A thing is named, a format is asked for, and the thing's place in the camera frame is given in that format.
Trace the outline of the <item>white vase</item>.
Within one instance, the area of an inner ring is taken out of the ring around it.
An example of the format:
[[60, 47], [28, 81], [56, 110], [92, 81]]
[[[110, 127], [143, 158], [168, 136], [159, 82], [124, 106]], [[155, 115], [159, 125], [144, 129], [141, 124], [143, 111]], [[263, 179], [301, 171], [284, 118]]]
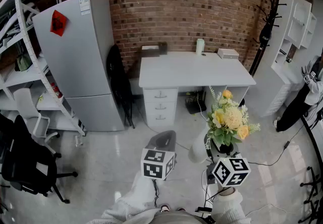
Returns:
[[188, 157], [192, 163], [203, 163], [206, 160], [212, 162], [207, 155], [206, 148], [205, 148], [205, 136], [209, 130], [207, 124], [203, 130], [198, 134], [198, 136], [194, 139], [189, 152]]

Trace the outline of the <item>grey refrigerator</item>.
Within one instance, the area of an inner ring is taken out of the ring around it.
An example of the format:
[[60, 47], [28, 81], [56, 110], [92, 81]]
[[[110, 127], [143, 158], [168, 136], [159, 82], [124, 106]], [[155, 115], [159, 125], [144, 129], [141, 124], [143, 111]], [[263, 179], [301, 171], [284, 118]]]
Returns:
[[[87, 131], [121, 131], [124, 123], [106, 72], [115, 44], [109, 0], [90, 0], [81, 15], [79, 0], [56, 4], [33, 17], [41, 51], [65, 97]], [[54, 10], [67, 17], [62, 37], [50, 32]]]

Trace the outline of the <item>black office chair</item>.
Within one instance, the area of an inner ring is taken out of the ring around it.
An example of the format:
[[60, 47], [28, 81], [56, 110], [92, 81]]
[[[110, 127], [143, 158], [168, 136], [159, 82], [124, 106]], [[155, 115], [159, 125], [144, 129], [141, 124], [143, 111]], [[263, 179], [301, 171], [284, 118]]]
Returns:
[[18, 191], [47, 196], [54, 191], [59, 199], [69, 204], [60, 194], [56, 181], [63, 177], [77, 177], [77, 172], [59, 174], [56, 160], [60, 153], [51, 151], [33, 140], [25, 121], [18, 115], [12, 121], [0, 113], [0, 174]]

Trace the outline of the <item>red paper decoration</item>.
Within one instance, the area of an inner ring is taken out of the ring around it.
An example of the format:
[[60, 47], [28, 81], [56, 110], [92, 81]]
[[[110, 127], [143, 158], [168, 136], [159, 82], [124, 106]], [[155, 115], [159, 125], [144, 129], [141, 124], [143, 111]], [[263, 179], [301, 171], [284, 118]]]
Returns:
[[62, 37], [67, 23], [67, 17], [54, 10], [51, 19], [50, 32]]

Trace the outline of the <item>black bag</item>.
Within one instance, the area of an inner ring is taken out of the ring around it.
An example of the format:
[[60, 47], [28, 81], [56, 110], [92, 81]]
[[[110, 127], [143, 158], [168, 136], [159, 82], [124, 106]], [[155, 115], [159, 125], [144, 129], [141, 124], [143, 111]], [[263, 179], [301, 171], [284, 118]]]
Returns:
[[120, 104], [125, 113], [125, 120], [130, 127], [135, 129], [132, 120], [132, 104], [134, 103], [131, 91], [131, 85], [125, 72], [119, 47], [114, 44], [106, 58], [106, 71], [111, 81], [112, 92], [118, 104]]

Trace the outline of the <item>person's torso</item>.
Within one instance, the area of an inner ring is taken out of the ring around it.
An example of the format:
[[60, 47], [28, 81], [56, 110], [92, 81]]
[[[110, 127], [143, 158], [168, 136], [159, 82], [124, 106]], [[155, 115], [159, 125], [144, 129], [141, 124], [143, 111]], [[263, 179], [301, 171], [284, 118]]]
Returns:
[[148, 224], [203, 224], [200, 219], [184, 211], [159, 212]]

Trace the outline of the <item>black tripod stand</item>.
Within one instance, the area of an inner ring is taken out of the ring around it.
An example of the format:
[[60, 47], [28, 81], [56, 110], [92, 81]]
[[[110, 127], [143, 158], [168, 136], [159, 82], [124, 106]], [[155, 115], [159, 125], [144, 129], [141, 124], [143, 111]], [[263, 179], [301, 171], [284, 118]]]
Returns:
[[310, 204], [311, 213], [304, 219], [300, 219], [298, 224], [308, 221], [308, 224], [311, 224], [314, 220], [316, 224], [323, 224], [323, 195], [321, 199], [315, 199], [318, 195], [318, 186], [321, 184], [321, 189], [323, 190], [322, 177], [318, 174], [316, 175], [311, 166], [308, 166], [307, 171], [310, 171], [312, 181], [307, 183], [301, 183], [300, 187], [310, 186], [311, 191], [308, 198], [303, 202], [304, 205]]

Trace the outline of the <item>white desk with drawers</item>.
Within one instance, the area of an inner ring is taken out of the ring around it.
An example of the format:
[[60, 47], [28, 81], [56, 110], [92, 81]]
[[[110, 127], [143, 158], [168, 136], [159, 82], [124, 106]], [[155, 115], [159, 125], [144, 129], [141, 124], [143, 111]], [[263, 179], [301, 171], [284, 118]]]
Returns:
[[250, 86], [256, 82], [239, 60], [224, 60], [217, 53], [197, 55], [193, 52], [169, 52], [159, 57], [142, 58], [139, 87], [208, 88], [216, 93], [232, 88], [237, 102], [241, 102]]

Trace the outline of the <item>yellow flowers bouquet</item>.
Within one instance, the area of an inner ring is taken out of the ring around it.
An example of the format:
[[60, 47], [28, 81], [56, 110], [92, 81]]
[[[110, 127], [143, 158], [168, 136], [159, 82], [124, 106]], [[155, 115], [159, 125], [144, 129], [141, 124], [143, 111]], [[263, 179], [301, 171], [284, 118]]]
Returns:
[[211, 142], [229, 147], [260, 131], [260, 124], [249, 122], [248, 108], [235, 102], [230, 90], [215, 93], [211, 86], [209, 89], [213, 104], [211, 111], [207, 113], [208, 131], [204, 142], [206, 149], [211, 149]]

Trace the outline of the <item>white rectangular box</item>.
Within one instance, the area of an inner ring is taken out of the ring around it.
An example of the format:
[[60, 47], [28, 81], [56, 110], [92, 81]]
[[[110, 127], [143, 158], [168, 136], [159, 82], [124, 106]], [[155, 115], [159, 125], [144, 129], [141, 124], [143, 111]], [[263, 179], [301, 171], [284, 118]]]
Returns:
[[217, 54], [224, 60], [237, 60], [239, 54], [234, 49], [219, 48]]

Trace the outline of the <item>person's right forearm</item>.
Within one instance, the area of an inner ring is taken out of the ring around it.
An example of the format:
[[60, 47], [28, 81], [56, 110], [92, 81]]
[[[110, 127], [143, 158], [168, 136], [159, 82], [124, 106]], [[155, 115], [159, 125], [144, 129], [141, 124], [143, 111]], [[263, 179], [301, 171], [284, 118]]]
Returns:
[[243, 197], [234, 187], [230, 187], [215, 197], [211, 217], [216, 224], [251, 224], [246, 217], [241, 202]]

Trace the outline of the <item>black basket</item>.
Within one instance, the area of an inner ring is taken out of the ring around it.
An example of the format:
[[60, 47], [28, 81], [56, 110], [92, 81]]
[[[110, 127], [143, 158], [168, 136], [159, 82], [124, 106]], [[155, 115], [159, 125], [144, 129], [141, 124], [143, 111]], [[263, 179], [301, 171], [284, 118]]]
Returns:
[[187, 92], [185, 107], [191, 115], [206, 111], [205, 92], [203, 90]]

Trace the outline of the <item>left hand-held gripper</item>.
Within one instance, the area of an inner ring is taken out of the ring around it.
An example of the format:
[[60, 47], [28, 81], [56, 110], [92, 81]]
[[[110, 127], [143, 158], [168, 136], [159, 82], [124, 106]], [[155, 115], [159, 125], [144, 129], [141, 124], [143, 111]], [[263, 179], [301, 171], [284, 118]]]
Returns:
[[164, 131], [153, 136], [142, 150], [142, 175], [150, 179], [165, 180], [176, 163], [175, 147], [175, 131]]

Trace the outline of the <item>blue white label sticker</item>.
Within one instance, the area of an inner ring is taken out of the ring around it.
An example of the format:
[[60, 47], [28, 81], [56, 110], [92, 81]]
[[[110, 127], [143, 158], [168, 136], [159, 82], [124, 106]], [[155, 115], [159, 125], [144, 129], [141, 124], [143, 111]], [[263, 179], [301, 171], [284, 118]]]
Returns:
[[90, 14], [90, 0], [79, 0], [79, 7], [82, 16]]

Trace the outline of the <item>white metal shelving rack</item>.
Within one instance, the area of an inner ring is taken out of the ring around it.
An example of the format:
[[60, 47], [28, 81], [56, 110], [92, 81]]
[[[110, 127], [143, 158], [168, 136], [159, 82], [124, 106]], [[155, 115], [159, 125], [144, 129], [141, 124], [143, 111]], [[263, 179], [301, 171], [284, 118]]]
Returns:
[[0, 71], [0, 110], [16, 110], [17, 104], [14, 100], [13, 93], [10, 87], [19, 87], [19, 85], [27, 84], [33, 81], [41, 81], [45, 87], [46, 93], [43, 99], [37, 104], [38, 110], [53, 110], [55, 111], [51, 127], [55, 130], [76, 131], [80, 135], [85, 136], [84, 126], [81, 121], [74, 115], [72, 110], [67, 110], [64, 106], [64, 98], [58, 98], [52, 89], [48, 78], [46, 77], [49, 71], [46, 59], [37, 56], [32, 46], [28, 32], [34, 28], [33, 24], [28, 25], [25, 18], [25, 12], [30, 12], [32, 15], [38, 14], [38, 11], [31, 5], [24, 2], [25, 0], [1, 0], [0, 1], [0, 16], [14, 9], [16, 11], [16, 22], [19, 26], [19, 32], [11, 39], [6, 39], [0, 35], [0, 55], [7, 51], [10, 47], [22, 41], [31, 59], [31, 66], [22, 72], [16, 72], [14, 66], [8, 66]]

